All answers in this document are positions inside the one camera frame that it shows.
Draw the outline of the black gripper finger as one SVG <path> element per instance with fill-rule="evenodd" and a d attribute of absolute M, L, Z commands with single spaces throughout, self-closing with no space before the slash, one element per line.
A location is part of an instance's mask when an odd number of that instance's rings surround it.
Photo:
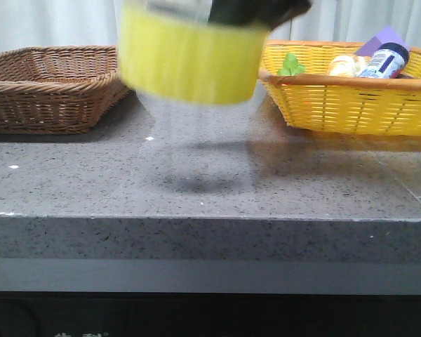
<path fill-rule="evenodd" d="M 308 0 L 240 0 L 212 1 L 209 23 L 243 27 L 263 25 L 268 29 L 305 14 L 313 1 Z"/>

